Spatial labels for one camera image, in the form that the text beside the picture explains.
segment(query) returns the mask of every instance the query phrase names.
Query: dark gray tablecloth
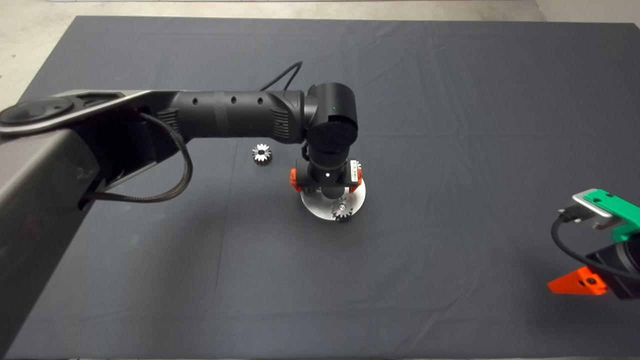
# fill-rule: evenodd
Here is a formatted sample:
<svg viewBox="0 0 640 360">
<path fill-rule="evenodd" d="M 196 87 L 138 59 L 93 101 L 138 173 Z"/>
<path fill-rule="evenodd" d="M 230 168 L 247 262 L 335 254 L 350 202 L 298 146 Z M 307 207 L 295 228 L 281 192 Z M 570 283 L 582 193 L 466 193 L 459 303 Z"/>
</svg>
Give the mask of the dark gray tablecloth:
<svg viewBox="0 0 640 360">
<path fill-rule="evenodd" d="M 640 354 L 640 302 L 546 287 L 580 267 L 548 235 L 572 194 L 640 203 L 634 25 L 80 17 L 24 99 L 251 90 L 297 60 L 293 88 L 356 93 L 361 212 L 305 211 L 298 146 L 267 141 L 261 168 L 256 139 L 195 140 L 178 199 L 94 206 L 9 357 Z M 181 161 L 117 190 L 164 190 Z"/>
</svg>

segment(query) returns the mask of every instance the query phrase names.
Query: silver gear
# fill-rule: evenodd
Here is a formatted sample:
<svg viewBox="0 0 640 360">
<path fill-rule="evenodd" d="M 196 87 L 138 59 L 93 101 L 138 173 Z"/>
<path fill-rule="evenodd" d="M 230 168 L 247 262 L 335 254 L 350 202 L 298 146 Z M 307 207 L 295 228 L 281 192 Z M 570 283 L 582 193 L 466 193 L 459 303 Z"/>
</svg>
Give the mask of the silver gear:
<svg viewBox="0 0 640 360">
<path fill-rule="evenodd" d="M 345 222 L 353 215 L 353 196 L 347 193 L 335 200 L 331 206 L 331 214 L 333 219 L 339 222 Z"/>
<path fill-rule="evenodd" d="M 271 148 L 269 147 L 269 145 L 263 143 L 259 143 L 258 145 L 256 145 L 252 150 L 252 154 L 253 162 L 260 166 L 269 165 L 269 163 L 271 163 L 271 160 L 273 159 Z"/>
</svg>

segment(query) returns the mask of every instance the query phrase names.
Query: silver disc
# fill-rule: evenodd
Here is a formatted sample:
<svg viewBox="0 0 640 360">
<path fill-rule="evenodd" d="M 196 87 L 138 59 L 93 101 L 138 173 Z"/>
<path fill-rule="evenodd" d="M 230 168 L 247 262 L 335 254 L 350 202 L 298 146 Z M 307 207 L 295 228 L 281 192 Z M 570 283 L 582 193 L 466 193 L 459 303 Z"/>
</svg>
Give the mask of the silver disc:
<svg viewBox="0 0 640 360">
<path fill-rule="evenodd" d="M 358 186 L 356 191 L 349 193 L 349 188 L 344 188 L 344 195 L 336 200 L 325 197 L 320 189 L 310 192 L 301 192 L 300 197 L 302 198 L 302 203 L 305 207 L 311 211 L 311 214 L 324 220 L 336 220 L 333 215 L 334 204 L 337 202 L 348 204 L 350 208 L 353 208 L 350 215 L 353 216 L 362 207 L 366 193 L 367 189 L 364 185 L 364 179 L 362 179 L 362 184 Z"/>
</svg>

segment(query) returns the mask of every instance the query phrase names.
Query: cable connector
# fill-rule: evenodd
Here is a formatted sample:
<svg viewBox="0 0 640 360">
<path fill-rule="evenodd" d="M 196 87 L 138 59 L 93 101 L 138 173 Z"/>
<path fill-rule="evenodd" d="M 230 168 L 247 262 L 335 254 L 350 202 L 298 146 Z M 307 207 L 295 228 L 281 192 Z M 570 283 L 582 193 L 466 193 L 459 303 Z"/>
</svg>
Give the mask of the cable connector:
<svg viewBox="0 0 640 360">
<path fill-rule="evenodd" d="M 588 220 L 596 215 L 594 211 L 582 206 L 581 204 L 574 204 L 567 208 L 558 210 L 560 218 L 563 222 L 575 222 L 576 224 Z"/>
</svg>

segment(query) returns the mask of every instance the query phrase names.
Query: label sticker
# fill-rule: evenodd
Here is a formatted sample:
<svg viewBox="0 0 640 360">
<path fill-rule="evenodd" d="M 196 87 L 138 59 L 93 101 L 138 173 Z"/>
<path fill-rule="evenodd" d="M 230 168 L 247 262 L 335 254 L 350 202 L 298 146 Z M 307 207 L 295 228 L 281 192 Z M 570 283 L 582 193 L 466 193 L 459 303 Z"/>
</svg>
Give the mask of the label sticker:
<svg viewBox="0 0 640 360">
<path fill-rule="evenodd" d="M 357 160 L 351 160 L 351 182 L 352 183 L 358 182 L 358 161 Z"/>
</svg>

